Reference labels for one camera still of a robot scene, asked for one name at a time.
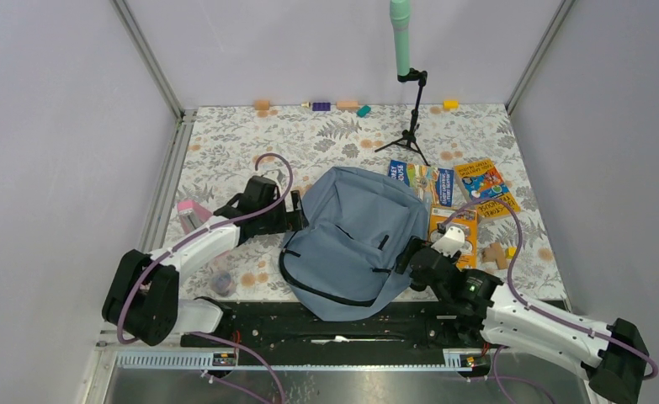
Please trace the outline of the blue grey backpack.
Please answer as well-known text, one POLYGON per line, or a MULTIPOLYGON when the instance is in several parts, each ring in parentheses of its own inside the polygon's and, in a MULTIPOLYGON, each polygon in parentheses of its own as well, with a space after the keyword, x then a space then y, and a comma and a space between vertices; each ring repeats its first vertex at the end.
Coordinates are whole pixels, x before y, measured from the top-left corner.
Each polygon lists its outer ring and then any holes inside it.
POLYGON ((324 322, 373 316, 410 284, 396 260, 428 233, 428 210, 385 174, 332 167, 306 192, 308 226, 286 235, 279 270, 296 299, 324 322))

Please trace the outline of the blue 91-storey treehouse book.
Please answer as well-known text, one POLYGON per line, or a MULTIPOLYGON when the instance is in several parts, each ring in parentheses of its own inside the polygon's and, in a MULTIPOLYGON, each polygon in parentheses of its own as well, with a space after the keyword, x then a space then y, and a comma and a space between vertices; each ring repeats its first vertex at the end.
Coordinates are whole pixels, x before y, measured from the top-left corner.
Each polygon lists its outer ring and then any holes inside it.
POLYGON ((434 205, 453 205, 452 169, 390 160, 387 175, 410 187, 429 209, 434 205))

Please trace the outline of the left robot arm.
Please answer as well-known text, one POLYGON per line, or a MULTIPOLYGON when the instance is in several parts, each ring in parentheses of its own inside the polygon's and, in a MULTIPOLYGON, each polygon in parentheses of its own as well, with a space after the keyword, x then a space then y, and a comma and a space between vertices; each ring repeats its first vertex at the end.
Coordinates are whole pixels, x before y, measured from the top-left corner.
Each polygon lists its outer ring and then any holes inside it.
POLYGON ((176 245, 125 253, 102 318, 150 346, 173 333, 191 332, 201 332, 212 345, 224 345, 232 338, 231 320, 208 298, 180 298, 180 286, 207 263, 255 236, 284 234, 307 225, 299 191, 280 193, 272 179, 253 176, 243 192, 176 245))

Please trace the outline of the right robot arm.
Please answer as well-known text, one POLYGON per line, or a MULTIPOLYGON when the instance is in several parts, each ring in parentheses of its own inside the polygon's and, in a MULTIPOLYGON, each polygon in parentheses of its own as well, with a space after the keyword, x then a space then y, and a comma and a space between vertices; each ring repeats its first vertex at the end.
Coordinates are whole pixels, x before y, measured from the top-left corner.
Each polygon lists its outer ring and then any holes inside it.
POLYGON ((412 289, 435 294, 454 316, 463 345, 483 341, 520 350, 586 380, 606 400, 638 401, 649 353, 632 322, 596 321, 514 293, 498 277, 460 270, 431 247, 401 253, 396 270, 410 277, 412 289))

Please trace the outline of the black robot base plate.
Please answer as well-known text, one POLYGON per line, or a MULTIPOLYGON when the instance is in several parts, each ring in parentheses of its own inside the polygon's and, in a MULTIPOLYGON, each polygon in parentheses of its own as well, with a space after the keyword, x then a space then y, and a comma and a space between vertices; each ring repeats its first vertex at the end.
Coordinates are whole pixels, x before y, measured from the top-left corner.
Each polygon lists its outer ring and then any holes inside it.
POLYGON ((271 365, 434 365, 443 351, 486 354, 492 345, 459 334, 437 301, 392 302, 378 314, 324 322, 296 302, 221 303, 215 336, 253 349, 271 365))

